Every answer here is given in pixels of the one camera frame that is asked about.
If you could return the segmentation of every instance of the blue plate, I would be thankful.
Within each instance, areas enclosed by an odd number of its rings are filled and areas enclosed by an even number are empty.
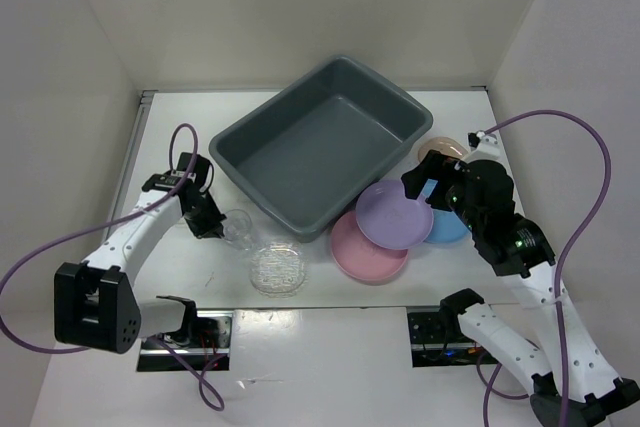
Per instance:
[[[429,197],[435,187],[435,180],[427,181],[422,195]],[[456,214],[433,209],[433,228],[424,241],[430,244],[451,244],[462,240],[468,233],[469,230]]]

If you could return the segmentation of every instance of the purple plate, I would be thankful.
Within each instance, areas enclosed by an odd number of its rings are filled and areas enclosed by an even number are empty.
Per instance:
[[[385,249],[404,250],[420,245],[433,227],[433,211],[424,196],[404,196],[399,180],[382,180],[367,187],[356,204],[362,233]]]

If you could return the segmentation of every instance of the gray plastic tub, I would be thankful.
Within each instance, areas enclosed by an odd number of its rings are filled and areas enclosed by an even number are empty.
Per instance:
[[[432,124],[404,90],[337,56],[220,132],[209,151],[258,207],[310,242]]]

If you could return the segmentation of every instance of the wall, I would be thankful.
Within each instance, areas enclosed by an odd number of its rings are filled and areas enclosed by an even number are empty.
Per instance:
[[[636,380],[639,26],[640,0],[535,0],[489,89],[500,119],[561,109],[590,122],[607,141],[609,196],[570,256],[565,280],[604,353]],[[565,120],[529,119],[503,135],[525,209],[559,252],[595,201],[601,154]],[[634,407],[615,425],[637,425],[639,413]]]
[[[105,219],[137,100],[86,0],[0,0],[0,7],[4,274],[34,247]],[[53,272],[95,240],[61,247],[16,275],[0,300],[7,323],[51,346]],[[28,425],[49,357],[3,335],[0,353],[0,424]]]
[[[347,53],[405,87],[486,85],[530,0],[90,0],[139,88],[282,87]]]

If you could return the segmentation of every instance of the robotic arm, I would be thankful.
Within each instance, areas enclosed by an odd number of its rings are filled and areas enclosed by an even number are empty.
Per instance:
[[[132,213],[163,198],[184,176],[190,153],[177,168],[153,175],[142,187]],[[204,188],[211,163],[198,155],[194,174],[172,197],[116,230],[79,264],[65,263],[54,278],[55,336],[60,342],[110,352],[128,351],[138,337],[170,333],[180,341],[203,327],[193,301],[158,297],[138,305],[132,286],[140,268],[163,235],[181,218],[199,239],[222,237],[220,213]]]
[[[427,202],[453,211],[471,231],[475,248],[529,313],[542,351],[511,330],[470,289],[441,302],[448,327],[481,343],[531,394],[544,426],[559,419],[562,388],[558,322],[553,295],[555,256],[542,230],[515,213],[513,180],[496,160],[493,135],[470,134],[474,150],[462,160],[430,151],[402,176],[405,195],[417,198],[429,179],[437,181]],[[561,285],[569,352],[570,426],[592,426],[640,400],[640,389],[605,360]]]

